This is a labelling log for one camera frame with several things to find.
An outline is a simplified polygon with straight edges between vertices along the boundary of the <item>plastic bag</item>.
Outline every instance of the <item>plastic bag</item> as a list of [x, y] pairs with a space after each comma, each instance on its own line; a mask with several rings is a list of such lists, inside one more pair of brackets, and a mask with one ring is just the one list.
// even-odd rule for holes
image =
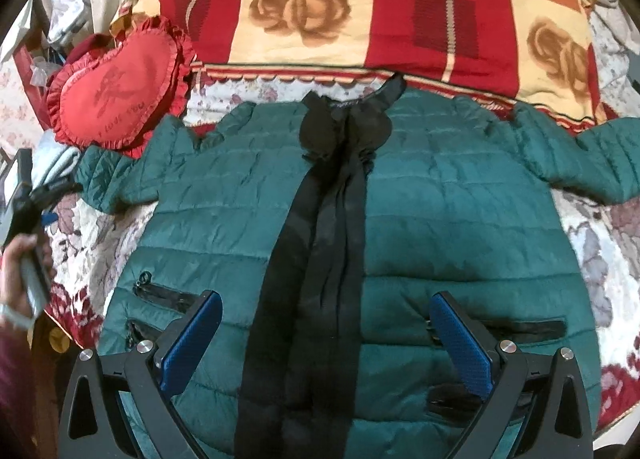
[[58, 64], [47, 62], [42, 56], [36, 56], [31, 62], [31, 85], [46, 87], [49, 77], [62, 67]]
[[47, 40], [55, 47], [71, 44], [73, 36], [91, 17], [89, 0], [51, 0], [51, 25]]

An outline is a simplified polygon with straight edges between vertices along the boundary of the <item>person's thumb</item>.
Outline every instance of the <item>person's thumb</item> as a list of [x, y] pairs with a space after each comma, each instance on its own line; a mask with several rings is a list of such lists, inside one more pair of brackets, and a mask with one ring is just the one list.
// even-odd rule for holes
[[2, 253], [2, 267], [5, 265], [20, 264], [20, 258], [38, 245], [37, 235], [16, 235], [14, 239], [4, 248]]

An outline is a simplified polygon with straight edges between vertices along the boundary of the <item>triangular cutout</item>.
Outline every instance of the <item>triangular cutout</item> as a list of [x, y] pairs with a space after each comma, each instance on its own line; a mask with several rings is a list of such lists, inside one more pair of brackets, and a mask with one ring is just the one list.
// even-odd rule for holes
[[575, 395], [574, 380], [572, 378], [565, 378], [564, 380], [555, 428], [558, 434], [575, 437], [576, 439], [582, 437], [580, 417], [578, 417], [578, 398]]
[[80, 439], [98, 432], [95, 420], [94, 404], [91, 401], [91, 389], [86, 378], [80, 378], [76, 388], [76, 397], [71, 407], [69, 437]]

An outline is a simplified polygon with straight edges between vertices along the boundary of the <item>white bracelet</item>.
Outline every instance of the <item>white bracelet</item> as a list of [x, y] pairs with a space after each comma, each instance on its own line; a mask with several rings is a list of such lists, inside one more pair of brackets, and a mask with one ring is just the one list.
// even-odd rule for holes
[[7, 304], [0, 304], [0, 317], [6, 318], [14, 327], [28, 331], [33, 326], [35, 320], [27, 318], [25, 315], [15, 312]]

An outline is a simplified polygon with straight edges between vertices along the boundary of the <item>quilted jacket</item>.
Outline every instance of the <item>quilted jacket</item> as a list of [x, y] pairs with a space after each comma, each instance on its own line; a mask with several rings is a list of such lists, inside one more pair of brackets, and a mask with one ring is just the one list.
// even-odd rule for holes
[[[211, 458], [444, 457], [470, 415], [438, 399], [463, 392], [428, 319], [442, 290], [524, 349], [571, 347], [595, 425], [598, 340], [550, 187], [606, 203], [638, 194], [640, 122], [574, 138], [529, 105], [498, 121], [468, 98], [398, 96], [370, 117], [317, 96], [244, 103], [204, 139], [167, 117], [138, 161], [85, 153], [91, 206], [158, 201], [99, 352], [140, 339], [132, 321], [157, 333], [180, 316], [179, 302], [134, 291], [144, 271], [163, 291], [222, 296], [222, 325], [173, 400]], [[563, 329], [536, 329], [549, 324]]]

